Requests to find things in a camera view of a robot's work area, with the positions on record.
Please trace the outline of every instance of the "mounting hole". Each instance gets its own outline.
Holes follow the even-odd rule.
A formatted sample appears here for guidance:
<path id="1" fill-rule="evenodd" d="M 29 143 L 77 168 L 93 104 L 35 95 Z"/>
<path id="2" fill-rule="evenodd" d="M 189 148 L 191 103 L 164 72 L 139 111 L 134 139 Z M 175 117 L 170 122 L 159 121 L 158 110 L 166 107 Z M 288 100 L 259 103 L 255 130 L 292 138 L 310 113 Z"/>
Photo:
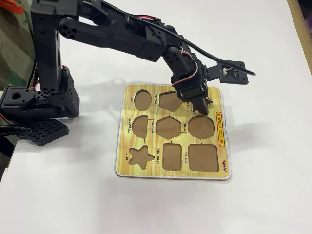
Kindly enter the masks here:
<path id="1" fill-rule="evenodd" d="M 21 97 L 20 93 L 13 93 L 13 95 L 12 95 L 12 99 L 13 99 L 13 100 L 17 100 L 17 99 L 19 99 L 20 97 Z"/>

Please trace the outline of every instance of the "shape sorting board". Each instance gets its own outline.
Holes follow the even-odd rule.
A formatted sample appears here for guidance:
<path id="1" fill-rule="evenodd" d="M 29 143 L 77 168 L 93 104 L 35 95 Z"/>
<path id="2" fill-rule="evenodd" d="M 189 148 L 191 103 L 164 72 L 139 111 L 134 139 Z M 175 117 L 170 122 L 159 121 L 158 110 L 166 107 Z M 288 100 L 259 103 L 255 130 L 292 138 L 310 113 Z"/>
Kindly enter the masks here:
<path id="1" fill-rule="evenodd" d="M 231 175 L 222 95 L 208 86 L 208 115 L 171 85 L 125 87 L 116 173 L 126 177 L 226 180 Z"/>

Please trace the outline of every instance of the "black robotic arm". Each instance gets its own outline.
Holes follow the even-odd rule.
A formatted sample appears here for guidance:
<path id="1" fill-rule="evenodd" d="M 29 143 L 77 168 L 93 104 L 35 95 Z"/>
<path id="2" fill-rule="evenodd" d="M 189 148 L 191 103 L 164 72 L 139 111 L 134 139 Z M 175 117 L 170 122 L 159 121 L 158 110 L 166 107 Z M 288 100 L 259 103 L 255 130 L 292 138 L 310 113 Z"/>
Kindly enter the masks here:
<path id="1" fill-rule="evenodd" d="M 207 68 L 173 27 L 155 17 L 127 14 L 104 1 L 37 0 L 32 3 L 31 16 L 41 91 L 9 86 L 0 100 L 2 115 L 17 123 L 79 115 L 74 81 L 61 64 L 60 34 L 152 62 L 163 57 L 173 72 L 171 84 L 177 96 L 203 114 L 208 113 L 204 101 L 207 81 L 219 78 L 224 83 L 248 84 L 247 75 L 240 71 L 245 70 L 243 62 L 223 61 Z M 79 22 L 79 17 L 96 26 Z"/>

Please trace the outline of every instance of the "white surface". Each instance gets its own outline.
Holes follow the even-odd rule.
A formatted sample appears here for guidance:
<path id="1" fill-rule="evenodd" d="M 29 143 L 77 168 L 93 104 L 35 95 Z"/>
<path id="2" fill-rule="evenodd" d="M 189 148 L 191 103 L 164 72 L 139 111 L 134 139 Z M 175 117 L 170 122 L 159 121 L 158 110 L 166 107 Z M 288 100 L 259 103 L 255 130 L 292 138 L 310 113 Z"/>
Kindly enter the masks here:
<path id="1" fill-rule="evenodd" d="M 112 3 L 158 16 L 210 53 L 257 72 L 248 86 L 210 83 L 225 98 L 232 177 L 117 177 L 123 87 L 169 83 L 171 72 L 162 59 L 62 39 L 81 115 L 67 121 L 68 136 L 45 147 L 18 143 L 0 185 L 0 233 L 312 233 L 312 77 L 286 1 Z"/>

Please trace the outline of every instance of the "star cutout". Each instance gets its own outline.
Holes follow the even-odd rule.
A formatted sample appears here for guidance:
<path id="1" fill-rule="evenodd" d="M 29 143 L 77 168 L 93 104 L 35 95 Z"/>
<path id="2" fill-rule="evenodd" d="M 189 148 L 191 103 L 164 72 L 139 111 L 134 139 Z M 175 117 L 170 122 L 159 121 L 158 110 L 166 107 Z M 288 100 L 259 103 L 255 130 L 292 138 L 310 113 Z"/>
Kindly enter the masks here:
<path id="1" fill-rule="evenodd" d="M 155 159 L 153 155 L 148 153 L 148 147 L 143 145 L 141 149 L 130 148 L 129 153 L 132 158 L 129 160 L 130 165 L 138 164 L 142 170 L 146 169 L 146 163 Z"/>
<path id="2" fill-rule="evenodd" d="M 209 106 L 213 103 L 213 101 L 211 101 L 209 98 L 205 97 L 204 99 L 205 99 L 207 106 Z M 198 111 L 197 107 L 195 107 L 194 105 L 193 105 L 193 111 Z"/>

